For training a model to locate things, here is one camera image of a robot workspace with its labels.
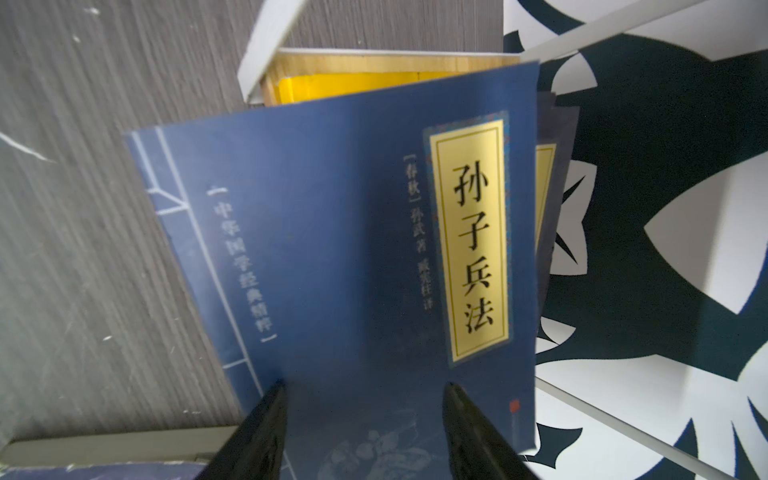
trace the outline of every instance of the gray wood grain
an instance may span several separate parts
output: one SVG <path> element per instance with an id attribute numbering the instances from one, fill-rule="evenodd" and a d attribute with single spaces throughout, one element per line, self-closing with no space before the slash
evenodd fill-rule
<path id="1" fill-rule="evenodd" d="M 232 425 L 121 135 L 240 111 L 260 2 L 0 2 L 0 446 Z M 501 51 L 500 0 L 312 0 L 287 44 Z"/>

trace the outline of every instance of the white line pattern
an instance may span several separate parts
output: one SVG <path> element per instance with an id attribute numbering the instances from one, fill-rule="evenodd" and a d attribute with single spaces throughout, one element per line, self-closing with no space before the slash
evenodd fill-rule
<path id="1" fill-rule="evenodd" d="M 174 197 L 173 195 L 169 194 L 165 190 L 160 190 L 159 188 L 150 188 L 149 190 L 147 190 L 147 193 L 148 194 L 162 195 L 163 197 L 166 197 L 168 200 L 170 200 L 172 202 L 175 202 L 175 203 L 177 203 L 179 205 L 186 205 L 183 201 L 181 201 L 178 198 Z"/>
<path id="2" fill-rule="evenodd" d="M 250 371 L 250 375 L 251 375 L 251 378 L 253 379 L 253 382 L 256 384 L 256 388 L 259 391 L 259 395 L 263 396 L 264 391 L 261 388 L 261 383 L 259 383 L 259 378 L 256 376 L 256 370 L 253 368 L 253 363 L 251 362 L 250 356 L 248 355 L 248 350 L 245 347 L 243 336 L 240 334 L 240 329 L 237 327 L 237 322 L 235 321 L 235 317 L 232 313 L 232 309 L 230 308 L 229 301 L 227 300 L 227 297 L 224 295 L 224 289 L 221 286 L 221 282 L 219 281 L 219 276 L 216 272 L 216 269 L 214 268 L 214 263 L 210 259 L 210 254 L 208 253 L 208 247 L 205 244 L 205 240 L 203 239 L 203 233 L 200 231 L 200 225 L 197 223 L 197 218 L 195 217 L 192 206 L 189 203 L 189 197 L 187 196 L 187 191 L 184 188 L 184 184 L 181 181 L 181 176 L 179 175 L 179 171 L 176 168 L 176 162 L 174 161 L 174 156 L 170 152 L 170 148 L 168 147 L 168 142 L 165 139 L 165 134 L 163 133 L 163 129 L 160 127 L 155 127 L 154 130 L 155 130 L 155 133 L 157 134 L 157 139 L 160 141 L 160 146 L 163 150 L 163 154 L 165 155 L 166 161 L 168 162 L 168 166 L 170 167 L 170 172 L 174 176 L 174 181 L 176 182 L 176 186 L 179 190 L 179 195 L 181 195 L 181 201 L 183 201 L 186 205 L 189 206 L 187 208 L 187 213 L 190 218 L 192 230 L 194 230 L 195 237 L 197 237 L 197 242 L 200 244 L 200 250 L 203 253 L 203 258 L 205 259 L 205 263 L 208 266 L 210 277 L 213 280 L 214 286 L 216 287 L 216 291 L 219 294 L 219 298 L 221 300 L 222 306 L 224 307 L 224 311 L 227 313 L 227 318 L 229 319 L 230 325 L 232 326 L 232 330 L 235 334 L 235 338 L 237 339 L 237 344 L 243 353 L 243 360 L 245 360 L 245 363 L 248 365 L 248 370 Z M 296 480 L 296 473 L 293 471 L 293 466 L 291 466 L 290 460 L 288 459 L 288 452 L 283 451 L 283 457 L 285 457 L 286 459 L 286 465 L 290 471 L 291 477 L 293 478 L 293 480 Z"/>
<path id="3" fill-rule="evenodd" d="M 189 210 L 189 207 L 187 205 L 178 205 L 176 207 L 168 207 L 168 208 L 164 208 L 163 210 L 158 210 L 155 213 L 158 216 L 162 217 L 163 215 L 175 214 L 176 212 L 183 212 L 185 210 Z"/>
<path id="4" fill-rule="evenodd" d="M 223 368 L 223 369 L 225 369 L 225 370 L 226 370 L 226 369 L 231 369 L 232 367 L 234 367 L 234 366 L 238 366 L 238 365 L 240 365 L 241 363 L 245 363 L 245 359 L 239 359 L 239 360 L 237 360 L 236 362 L 228 363 L 228 364 L 226 364 L 225 366 L 223 366 L 223 367 L 221 367 L 221 368 Z"/>

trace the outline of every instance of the chinese characters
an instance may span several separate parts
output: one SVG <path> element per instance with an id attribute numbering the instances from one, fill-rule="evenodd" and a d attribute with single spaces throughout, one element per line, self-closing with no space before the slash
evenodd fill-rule
<path id="1" fill-rule="evenodd" d="M 461 173 L 458 176 L 458 184 L 456 187 L 454 187 L 453 191 L 458 195 L 458 205 L 464 209 L 467 208 L 468 210 L 477 210 L 479 208 L 478 204 L 480 203 L 480 200 L 482 199 L 482 190 L 484 187 L 488 186 L 488 178 L 480 171 L 480 160 L 475 161 L 474 166 L 474 173 L 469 175 L 469 180 L 466 179 L 467 172 L 470 171 L 469 165 L 464 165 L 463 167 L 454 168 L 453 171 L 461 171 Z M 475 192 L 473 196 L 469 198 L 469 202 L 467 202 L 467 196 L 472 195 L 472 191 Z M 472 222 L 472 227 L 469 231 L 466 231 L 464 233 L 460 233 L 460 237 L 465 237 L 467 235 L 471 235 L 472 242 L 468 245 L 470 250 L 477 250 L 478 248 L 478 234 L 481 230 L 484 230 L 490 225 L 485 223 L 482 227 L 478 227 L 478 224 L 485 218 L 485 212 L 479 211 L 477 213 L 469 214 L 466 217 L 463 217 L 462 220 L 469 220 L 474 217 L 477 217 L 477 220 Z M 491 281 L 489 278 L 492 276 L 490 273 L 483 273 L 484 269 L 488 268 L 488 264 L 485 262 L 485 256 L 480 255 L 480 257 L 475 261 L 470 263 L 466 266 L 467 269 L 467 283 L 464 283 L 462 286 L 467 287 L 467 290 L 464 292 L 464 296 L 467 296 L 470 294 L 470 292 L 478 285 L 483 286 L 484 288 L 489 288 L 491 286 Z M 485 306 L 490 305 L 491 302 L 489 300 L 486 300 L 484 296 L 480 296 L 478 300 L 479 306 L 475 307 L 472 306 L 471 303 L 467 303 L 467 312 L 464 312 L 464 315 L 467 317 L 467 333 L 476 332 L 481 326 L 484 326 L 486 323 L 493 323 L 493 319 L 491 317 L 486 316 L 486 310 Z"/>
<path id="2" fill-rule="evenodd" d="M 502 112 L 425 132 L 454 362 L 511 335 L 504 118 Z"/>
<path id="3" fill-rule="evenodd" d="M 226 188 L 210 190 L 208 196 L 217 194 L 226 194 Z M 277 338 L 273 331 L 272 319 L 269 317 L 266 302 L 259 290 L 259 281 L 253 272 L 253 264 L 248 257 L 245 240 L 240 237 L 240 225 L 233 217 L 234 211 L 232 205 L 224 200 L 214 205 L 214 213 L 221 218 L 220 228 L 224 236 L 223 246 L 232 259 L 232 267 L 237 272 L 237 281 L 240 288 L 245 292 L 245 300 L 248 303 L 251 316 L 255 322 L 256 328 L 261 334 L 261 343 L 266 343 Z"/>
<path id="4" fill-rule="evenodd" d="M 408 179 L 408 202 L 411 204 L 411 226 L 413 230 L 413 238 L 415 238 L 415 247 L 417 253 L 426 253 L 427 251 L 427 238 L 426 228 L 424 226 L 424 212 L 420 206 L 422 195 L 419 189 L 419 181 L 417 176 L 419 169 L 416 167 L 416 156 L 406 155 L 402 158 L 406 163 L 406 178 Z M 429 258 L 424 257 L 416 265 L 419 274 L 419 282 L 421 284 L 422 293 L 422 306 L 424 310 L 431 310 L 435 305 L 432 299 L 432 271 L 429 268 Z"/>

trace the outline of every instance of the blue book cover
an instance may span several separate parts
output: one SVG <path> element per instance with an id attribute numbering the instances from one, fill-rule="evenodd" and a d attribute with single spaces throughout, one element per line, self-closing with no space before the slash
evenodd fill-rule
<path id="1" fill-rule="evenodd" d="M 282 478 L 449 478 L 442 390 L 534 446 L 538 65 L 127 136 Z"/>

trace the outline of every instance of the blue book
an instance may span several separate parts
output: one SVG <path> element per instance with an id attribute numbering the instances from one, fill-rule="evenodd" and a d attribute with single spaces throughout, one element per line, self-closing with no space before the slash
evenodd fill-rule
<path id="1" fill-rule="evenodd" d="M 8 467 L 3 478 L 8 480 L 194 480 L 204 464 L 195 462 L 115 463 L 68 467 Z"/>
<path id="2" fill-rule="evenodd" d="M 442 390 L 534 446 L 538 65 L 136 131 L 243 410 L 283 477 L 449 478 Z"/>

